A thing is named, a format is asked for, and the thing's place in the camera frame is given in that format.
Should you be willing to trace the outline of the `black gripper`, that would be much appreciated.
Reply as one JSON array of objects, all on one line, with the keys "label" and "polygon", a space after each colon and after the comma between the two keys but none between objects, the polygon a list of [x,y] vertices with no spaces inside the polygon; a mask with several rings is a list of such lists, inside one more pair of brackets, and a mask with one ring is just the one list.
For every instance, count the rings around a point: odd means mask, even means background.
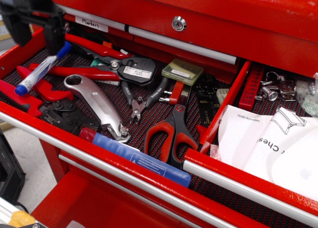
[{"label": "black gripper", "polygon": [[64,47],[65,12],[52,0],[0,0],[0,14],[19,46],[25,46],[32,39],[29,24],[35,23],[43,26],[50,56]]}]

